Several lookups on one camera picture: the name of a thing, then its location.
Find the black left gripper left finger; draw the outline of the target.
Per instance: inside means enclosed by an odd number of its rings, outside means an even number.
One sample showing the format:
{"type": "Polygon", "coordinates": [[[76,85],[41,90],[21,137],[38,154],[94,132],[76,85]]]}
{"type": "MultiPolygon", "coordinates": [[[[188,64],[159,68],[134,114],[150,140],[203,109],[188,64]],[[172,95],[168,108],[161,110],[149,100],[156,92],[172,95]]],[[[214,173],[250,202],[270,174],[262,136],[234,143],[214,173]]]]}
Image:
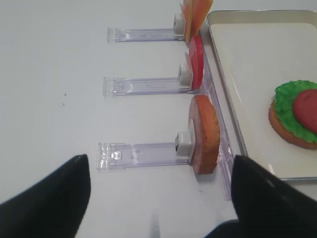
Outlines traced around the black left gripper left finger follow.
{"type": "Polygon", "coordinates": [[[2,238],[73,238],[91,195],[89,161],[77,155],[0,205],[2,238]]]}

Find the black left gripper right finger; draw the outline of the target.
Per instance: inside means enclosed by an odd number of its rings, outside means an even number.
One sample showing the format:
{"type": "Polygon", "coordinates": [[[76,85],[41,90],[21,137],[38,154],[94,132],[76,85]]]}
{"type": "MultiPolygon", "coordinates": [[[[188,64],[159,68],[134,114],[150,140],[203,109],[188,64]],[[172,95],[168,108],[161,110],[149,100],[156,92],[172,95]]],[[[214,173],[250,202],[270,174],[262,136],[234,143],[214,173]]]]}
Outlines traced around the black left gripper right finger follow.
{"type": "Polygon", "coordinates": [[[209,238],[315,238],[317,202],[247,156],[235,156],[231,197],[236,220],[221,223],[209,238]]]}

